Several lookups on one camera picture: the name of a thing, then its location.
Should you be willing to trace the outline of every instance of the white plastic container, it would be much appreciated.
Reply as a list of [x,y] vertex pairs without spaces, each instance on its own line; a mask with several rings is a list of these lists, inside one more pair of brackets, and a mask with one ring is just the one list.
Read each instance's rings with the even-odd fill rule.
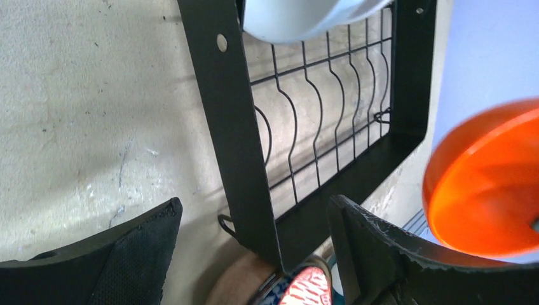
[[365,19],[391,0],[246,0],[243,29],[269,43],[295,43]]

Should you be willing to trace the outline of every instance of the white wall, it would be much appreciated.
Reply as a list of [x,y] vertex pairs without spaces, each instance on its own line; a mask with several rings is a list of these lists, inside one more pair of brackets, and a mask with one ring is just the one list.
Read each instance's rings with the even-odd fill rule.
[[456,1],[434,142],[464,119],[539,96],[539,2]]

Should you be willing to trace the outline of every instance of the orange cap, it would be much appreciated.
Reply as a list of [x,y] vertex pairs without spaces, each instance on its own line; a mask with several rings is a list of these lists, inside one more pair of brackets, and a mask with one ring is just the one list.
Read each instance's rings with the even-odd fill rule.
[[487,110],[436,148],[423,181],[434,236],[472,255],[539,250],[539,98]]

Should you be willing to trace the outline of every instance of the metal shelf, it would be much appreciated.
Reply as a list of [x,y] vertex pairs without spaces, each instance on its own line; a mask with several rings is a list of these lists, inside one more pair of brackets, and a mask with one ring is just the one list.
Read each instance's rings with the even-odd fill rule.
[[[363,21],[367,36],[363,46],[355,46],[350,26],[346,28],[348,48],[343,52],[331,52],[330,34],[326,33],[320,40],[326,48],[325,55],[309,61],[306,43],[301,43],[297,52],[303,60],[295,67],[280,69],[276,55],[279,46],[268,45],[273,72],[254,80],[249,77],[239,21],[242,13],[238,14],[238,7],[241,11],[243,6],[237,6],[235,0],[179,0],[179,6],[230,209],[230,216],[220,215],[219,222],[244,247],[291,271],[329,237],[325,211],[330,196],[343,194],[363,202],[423,140],[430,98],[436,0],[398,0],[385,8],[378,20]],[[386,37],[383,22],[389,21],[391,35]],[[376,41],[369,41],[369,22],[382,24]],[[223,51],[217,46],[218,36],[226,38],[226,47],[221,45]],[[390,54],[384,53],[384,46],[391,46]],[[385,63],[383,79],[376,79],[369,58],[375,48],[380,49],[380,58]],[[358,97],[355,112],[345,122],[348,87],[334,72],[332,63],[346,58],[355,73]],[[366,101],[359,96],[362,80],[354,64],[357,60],[363,60],[372,69],[374,88]],[[308,73],[321,67],[327,67],[328,76],[337,81],[340,95],[336,96],[334,107],[341,113],[331,127],[333,139],[324,143],[317,141],[325,118],[323,98]],[[312,130],[312,149],[300,162],[294,159],[297,135],[302,131],[298,126],[298,101],[282,87],[283,79],[298,74],[316,93],[309,101],[312,107],[320,108],[320,122]],[[254,102],[252,93],[256,86],[267,83],[273,83],[274,90],[285,101],[294,125],[290,129],[293,141],[283,164],[287,173],[271,174],[272,177],[266,165],[275,155],[272,148],[275,128],[279,126],[272,125]],[[383,89],[379,98],[375,98],[376,84]],[[367,111],[366,121],[357,120],[362,102]],[[265,126],[267,142],[262,140],[259,123]],[[357,147],[360,135],[366,136],[362,148]],[[345,147],[350,146],[350,158],[344,159]],[[320,176],[319,162],[323,158],[333,158],[335,163],[334,174],[328,179]],[[316,187],[298,194],[297,188],[302,185],[295,178],[306,173],[307,168],[314,170],[311,178]],[[276,218],[271,192],[283,184],[291,186],[293,206]],[[233,223],[234,228],[228,227],[227,222]]]

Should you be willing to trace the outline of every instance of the crack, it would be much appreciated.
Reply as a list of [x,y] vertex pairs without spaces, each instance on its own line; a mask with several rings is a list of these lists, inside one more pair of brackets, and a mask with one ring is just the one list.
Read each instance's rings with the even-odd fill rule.
[[125,150],[123,151],[123,158],[121,160],[121,165],[119,166],[119,173],[118,173],[118,190],[121,190],[121,176],[123,174],[123,167],[127,159],[127,153],[129,153],[129,149],[131,148],[131,143],[133,143],[133,138],[129,140],[129,142],[125,146]]
[[123,214],[124,211],[125,211],[125,206],[120,205],[118,210],[114,214],[114,216],[111,218],[111,221],[109,221],[109,229],[113,227],[113,221],[116,220],[118,217],[120,217],[121,214]]

